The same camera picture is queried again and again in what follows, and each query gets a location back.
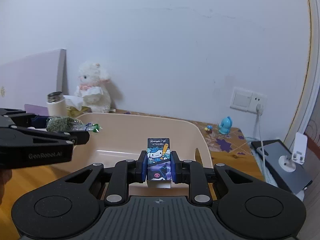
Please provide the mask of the tissue pack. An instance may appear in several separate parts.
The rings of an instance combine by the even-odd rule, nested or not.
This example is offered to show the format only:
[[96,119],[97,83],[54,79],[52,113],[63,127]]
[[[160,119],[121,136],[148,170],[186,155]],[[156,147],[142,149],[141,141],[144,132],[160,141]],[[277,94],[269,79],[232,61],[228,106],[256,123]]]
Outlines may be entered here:
[[72,95],[65,95],[66,101],[66,109],[67,115],[76,118],[81,116],[85,113],[91,113],[91,109],[89,107],[83,106],[83,100],[81,97],[72,96]]

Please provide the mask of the white wall switch socket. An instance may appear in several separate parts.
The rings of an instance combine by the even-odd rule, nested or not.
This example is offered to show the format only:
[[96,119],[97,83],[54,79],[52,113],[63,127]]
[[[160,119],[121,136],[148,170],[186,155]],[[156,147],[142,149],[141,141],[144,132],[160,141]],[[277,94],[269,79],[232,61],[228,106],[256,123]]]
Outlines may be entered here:
[[258,109],[263,110],[266,103],[266,95],[235,87],[230,107],[244,112],[257,113]]

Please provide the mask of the blue bird figurine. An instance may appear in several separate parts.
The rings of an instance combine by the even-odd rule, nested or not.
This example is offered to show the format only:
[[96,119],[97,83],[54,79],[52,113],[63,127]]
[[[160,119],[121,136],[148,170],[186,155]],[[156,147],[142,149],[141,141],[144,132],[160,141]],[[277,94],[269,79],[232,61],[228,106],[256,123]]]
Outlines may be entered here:
[[225,118],[222,119],[222,121],[220,123],[218,123],[218,132],[222,135],[227,135],[230,133],[231,127],[232,127],[232,119],[230,116],[227,116]]

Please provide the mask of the dark grey laptop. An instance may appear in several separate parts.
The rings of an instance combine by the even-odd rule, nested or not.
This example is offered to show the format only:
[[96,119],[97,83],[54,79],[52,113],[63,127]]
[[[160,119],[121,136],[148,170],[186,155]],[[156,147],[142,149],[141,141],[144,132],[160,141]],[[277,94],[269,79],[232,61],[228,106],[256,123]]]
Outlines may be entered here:
[[311,176],[303,167],[308,137],[297,133],[293,152],[278,140],[253,141],[254,150],[279,188],[298,194],[312,184]]

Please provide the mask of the cartoon blue card box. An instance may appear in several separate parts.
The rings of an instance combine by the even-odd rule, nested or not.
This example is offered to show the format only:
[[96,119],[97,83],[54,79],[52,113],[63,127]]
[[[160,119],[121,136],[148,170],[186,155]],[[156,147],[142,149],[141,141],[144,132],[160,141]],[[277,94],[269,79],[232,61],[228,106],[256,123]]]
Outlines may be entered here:
[[147,148],[147,184],[157,189],[170,189],[172,184],[169,138],[149,138]]

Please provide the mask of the lilac headboard panel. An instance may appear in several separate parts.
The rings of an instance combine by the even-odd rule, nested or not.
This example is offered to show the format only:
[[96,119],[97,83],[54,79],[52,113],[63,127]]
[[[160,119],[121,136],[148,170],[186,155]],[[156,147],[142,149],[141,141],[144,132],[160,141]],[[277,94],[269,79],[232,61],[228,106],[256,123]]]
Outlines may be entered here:
[[66,50],[42,52],[2,64],[0,88],[2,108],[47,115],[49,93],[69,94]]

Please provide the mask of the green herb sachet bag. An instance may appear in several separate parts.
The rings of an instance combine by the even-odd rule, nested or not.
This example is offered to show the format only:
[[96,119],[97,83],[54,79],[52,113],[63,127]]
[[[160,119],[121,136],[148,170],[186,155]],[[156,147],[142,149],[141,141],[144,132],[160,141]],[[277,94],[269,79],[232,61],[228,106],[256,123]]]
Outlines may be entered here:
[[48,132],[87,131],[98,133],[100,125],[91,122],[85,124],[69,116],[51,116],[47,119],[46,130]]

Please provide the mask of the white phone stand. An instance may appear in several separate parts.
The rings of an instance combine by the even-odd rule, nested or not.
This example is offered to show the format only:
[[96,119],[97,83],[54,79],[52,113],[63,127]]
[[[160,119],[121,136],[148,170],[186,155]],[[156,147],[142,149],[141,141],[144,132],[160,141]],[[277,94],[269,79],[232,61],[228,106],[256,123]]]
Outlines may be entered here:
[[293,144],[293,152],[291,154],[291,157],[282,155],[278,160],[280,167],[284,171],[292,173],[296,170],[298,164],[304,164],[307,143],[308,137],[302,133],[297,132],[295,135],[295,141]]

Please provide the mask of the white plush lamb toy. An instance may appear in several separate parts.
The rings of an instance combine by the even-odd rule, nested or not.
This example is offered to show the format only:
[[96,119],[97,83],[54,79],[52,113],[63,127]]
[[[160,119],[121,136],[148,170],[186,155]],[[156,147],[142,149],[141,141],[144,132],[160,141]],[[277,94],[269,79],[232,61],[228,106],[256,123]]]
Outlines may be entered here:
[[108,113],[111,108],[111,97],[106,88],[110,75],[99,63],[85,62],[79,67],[79,82],[74,93],[82,98],[82,105],[93,113]]

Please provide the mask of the small yellow blue figurine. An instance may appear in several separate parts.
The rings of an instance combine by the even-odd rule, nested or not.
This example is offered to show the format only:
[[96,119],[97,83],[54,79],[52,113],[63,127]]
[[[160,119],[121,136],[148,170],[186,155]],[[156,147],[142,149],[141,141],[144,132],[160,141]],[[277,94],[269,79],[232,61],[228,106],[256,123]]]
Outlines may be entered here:
[[213,127],[211,125],[207,125],[204,130],[207,132],[207,133],[212,133],[212,130],[213,130]]

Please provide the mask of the pink plastic storage bin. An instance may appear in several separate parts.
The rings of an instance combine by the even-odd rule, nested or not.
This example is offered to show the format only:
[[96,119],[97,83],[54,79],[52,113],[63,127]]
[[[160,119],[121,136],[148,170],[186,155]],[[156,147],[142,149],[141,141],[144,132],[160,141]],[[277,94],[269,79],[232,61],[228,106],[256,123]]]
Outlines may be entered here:
[[79,119],[99,124],[101,130],[91,133],[87,144],[74,148],[72,161],[50,166],[59,178],[92,163],[113,167],[121,160],[136,160],[146,150],[148,138],[169,138],[170,148],[180,160],[198,160],[204,167],[213,166],[205,139],[191,122],[115,113],[87,113]]

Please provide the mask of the white thermos bottle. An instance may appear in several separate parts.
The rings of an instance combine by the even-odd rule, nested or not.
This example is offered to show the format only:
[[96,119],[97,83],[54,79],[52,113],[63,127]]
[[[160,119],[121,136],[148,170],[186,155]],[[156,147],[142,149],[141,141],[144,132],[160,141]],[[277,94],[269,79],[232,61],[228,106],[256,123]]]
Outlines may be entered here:
[[66,100],[62,92],[47,95],[47,108],[50,116],[67,116]]

